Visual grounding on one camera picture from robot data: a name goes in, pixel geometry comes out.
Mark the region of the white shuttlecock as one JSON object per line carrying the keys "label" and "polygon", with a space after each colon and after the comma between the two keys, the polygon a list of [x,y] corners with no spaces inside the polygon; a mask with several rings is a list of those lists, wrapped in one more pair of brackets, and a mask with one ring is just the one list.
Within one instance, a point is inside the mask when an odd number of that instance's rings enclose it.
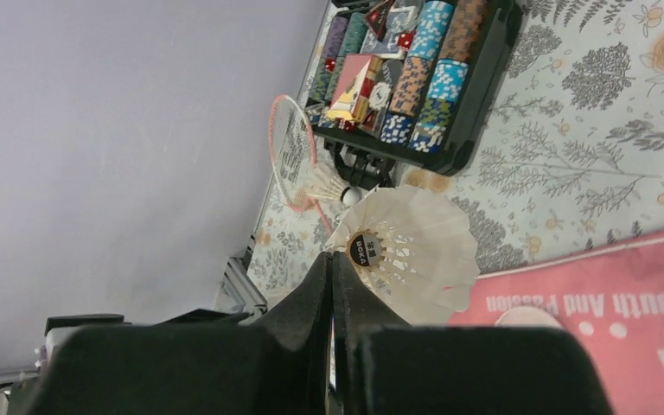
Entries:
{"label": "white shuttlecock", "polygon": [[337,201],[351,207],[362,199],[362,192],[341,178],[334,166],[316,164],[304,187],[308,197],[316,201]]}
{"label": "white shuttlecock", "polygon": [[445,325],[467,310],[480,275],[469,216],[447,196],[408,185],[368,193],[326,247],[343,253],[362,283],[414,325]]}

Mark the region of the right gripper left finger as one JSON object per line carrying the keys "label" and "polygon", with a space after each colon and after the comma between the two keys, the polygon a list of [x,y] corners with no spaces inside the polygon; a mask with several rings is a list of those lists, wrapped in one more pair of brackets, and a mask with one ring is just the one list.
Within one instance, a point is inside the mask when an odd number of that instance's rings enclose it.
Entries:
{"label": "right gripper left finger", "polygon": [[324,414],[332,257],[248,324],[94,325],[72,334],[28,414]]}

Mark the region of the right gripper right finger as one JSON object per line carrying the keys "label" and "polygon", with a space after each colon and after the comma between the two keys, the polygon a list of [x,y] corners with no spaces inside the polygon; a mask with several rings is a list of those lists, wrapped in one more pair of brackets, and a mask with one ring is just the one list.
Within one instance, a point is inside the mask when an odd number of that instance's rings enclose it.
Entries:
{"label": "right gripper right finger", "polygon": [[331,257],[335,388],[347,414],[610,414],[591,358],[562,329],[404,321]]}

